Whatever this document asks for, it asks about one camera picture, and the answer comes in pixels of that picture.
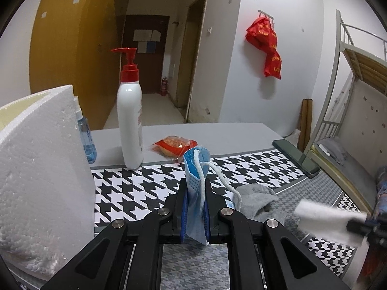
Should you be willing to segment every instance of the blue transparent spray bottle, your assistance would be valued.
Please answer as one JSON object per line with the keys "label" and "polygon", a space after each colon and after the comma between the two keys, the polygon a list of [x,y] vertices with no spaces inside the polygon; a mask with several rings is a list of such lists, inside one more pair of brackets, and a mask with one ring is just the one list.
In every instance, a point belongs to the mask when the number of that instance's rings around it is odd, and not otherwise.
{"label": "blue transparent spray bottle", "polygon": [[81,107],[79,106],[78,96],[74,96],[75,116],[78,121],[78,129],[81,134],[81,141],[85,150],[86,158],[89,163],[94,163],[97,159],[97,150],[91,137],[90,127],[88,119],[82,114]]}

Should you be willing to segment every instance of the red pump dispenser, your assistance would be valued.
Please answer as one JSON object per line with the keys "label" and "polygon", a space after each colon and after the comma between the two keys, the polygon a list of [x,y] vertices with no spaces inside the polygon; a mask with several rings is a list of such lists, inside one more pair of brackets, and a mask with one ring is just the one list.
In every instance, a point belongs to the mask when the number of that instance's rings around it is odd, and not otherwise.
{"label": "red pump dispenser", "polygon": [[123,66],[121,71],[122,83],[139,81],[139,69],[137,69],[137,64],[133,63],[136,51],[137,48],[117,48],[112,50],[112,52],[121,52],[126,54],[126,60],[128,63]]}

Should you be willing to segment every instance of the hook rack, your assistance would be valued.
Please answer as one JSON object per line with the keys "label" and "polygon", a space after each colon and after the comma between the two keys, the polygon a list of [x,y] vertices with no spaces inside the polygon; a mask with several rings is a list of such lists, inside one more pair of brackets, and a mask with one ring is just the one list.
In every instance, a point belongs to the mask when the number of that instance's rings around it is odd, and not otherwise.
{"label": "hook rack", "polygon": [[273,27],[274,27],[274,17],[273,16],[270,16],[269,14],[261,11],[260,9],[258,10],[258,12],[259,12],[259,16],[264,15],[264,16],[268,17],[269,19],[271,19],[273,22]]}

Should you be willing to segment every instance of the white spray cap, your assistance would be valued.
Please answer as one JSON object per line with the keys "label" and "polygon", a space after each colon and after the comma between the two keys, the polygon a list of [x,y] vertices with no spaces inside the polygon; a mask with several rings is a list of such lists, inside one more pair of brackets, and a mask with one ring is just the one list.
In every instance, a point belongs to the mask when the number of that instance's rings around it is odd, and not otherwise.
{"label": "white spray cap", "polygon": [[74,96],[74,107],[75,107],[75,116],[77,117],[77,121],[83,118],[82,109],[79,105],[78,96]]}

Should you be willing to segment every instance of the blue face mask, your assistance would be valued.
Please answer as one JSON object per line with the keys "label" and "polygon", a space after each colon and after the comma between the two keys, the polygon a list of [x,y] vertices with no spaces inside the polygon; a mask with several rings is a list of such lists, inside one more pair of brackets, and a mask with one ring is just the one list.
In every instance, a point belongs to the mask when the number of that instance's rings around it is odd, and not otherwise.
{"label": "blue face mask", "polygon": [[186,234],[200,242],[208,245],[203,221],[204,201],[206,198],[205,179],[208,167],[211,167],[220,178],[225,188],[234,193],[235,209],[240,210],[241,196],[223,176],[220,168],[211,163],[210,152],[203,147],[195,147],[184,154],[185,178],[188,188],[188,214]]}

